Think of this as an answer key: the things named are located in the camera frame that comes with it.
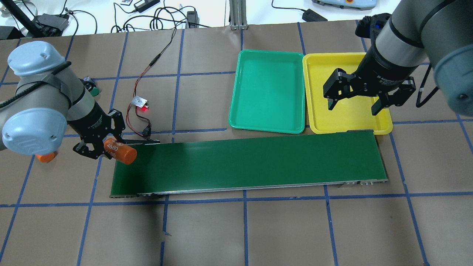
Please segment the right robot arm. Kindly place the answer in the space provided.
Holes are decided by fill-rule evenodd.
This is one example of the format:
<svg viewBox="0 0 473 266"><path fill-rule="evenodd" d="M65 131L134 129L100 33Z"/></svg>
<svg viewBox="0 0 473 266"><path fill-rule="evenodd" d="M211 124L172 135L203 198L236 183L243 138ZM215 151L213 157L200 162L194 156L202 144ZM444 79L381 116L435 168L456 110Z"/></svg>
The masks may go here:
<svg viewBox="0 0 473 266"><path fill-rule="evenodd" d="M391 14L364 17L355 34L371 47L356 71L336 68L324 83L329 110L355 96L377 97L374 116L402 106L416 90L412 73L427 59L434 91L455 113L472 116L471 0L402 0Z"/></svg>

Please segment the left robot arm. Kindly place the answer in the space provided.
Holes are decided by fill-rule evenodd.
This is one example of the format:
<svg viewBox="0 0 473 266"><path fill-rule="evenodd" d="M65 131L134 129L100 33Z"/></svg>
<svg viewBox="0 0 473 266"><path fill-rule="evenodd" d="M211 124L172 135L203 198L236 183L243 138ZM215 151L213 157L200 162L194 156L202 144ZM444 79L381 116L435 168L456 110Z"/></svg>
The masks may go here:
<svg viewBox="0 0 473 266"><path fill-rule="evenodd" d="M15 95L1 102L1 150L52 154L61 146L67 126L81 139L73 151L91 159L130 164L137 153L132 145L159 143L124 139L123 114L116 109L105 113L71 70L71 62L48 42L20 45L7 64L20 80Z"/></svg>

